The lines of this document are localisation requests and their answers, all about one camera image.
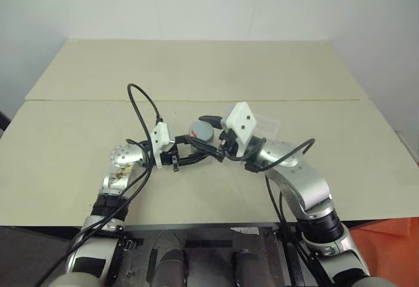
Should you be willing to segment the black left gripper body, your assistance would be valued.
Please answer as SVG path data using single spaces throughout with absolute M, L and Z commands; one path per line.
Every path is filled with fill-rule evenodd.
M 162 166 L 169 166 L 173 167 L 174 172 L 179 171 L 179 150 L 178 144 L 182 144 L 184 142 L 184 136 L 176 136 L 173 142 L 170 142 L 168 145 L 162 148 L 162 152 L 160 154 L 160 160 Z

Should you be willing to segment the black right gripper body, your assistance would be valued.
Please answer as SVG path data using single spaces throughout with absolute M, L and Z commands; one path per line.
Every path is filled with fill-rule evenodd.
M 223 161 L 227 158 L 231 161 L 240 161 L 236 155 L 238 152 L 238 143 L 236 142 L 237 135 L 233 130 L 223 130 L 219 136 L 220 145 L 218 147 L 218 161 Z

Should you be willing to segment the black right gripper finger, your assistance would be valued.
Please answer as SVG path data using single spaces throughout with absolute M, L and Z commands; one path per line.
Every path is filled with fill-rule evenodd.
M 215 116 L 215 115 L 203 115 L 198 118 L 199 121 L 204 121 L 209 123 L 212 127 L 216 129 L 222 129 L 223 126 L 221 124 L 222 117 Z
M 199 138 L 188 138 L 188 142 L 200 152 L 217 159 L 220 163 L 223 162 L 223 152 L 219 151 L 210 143 L 205 142 Z

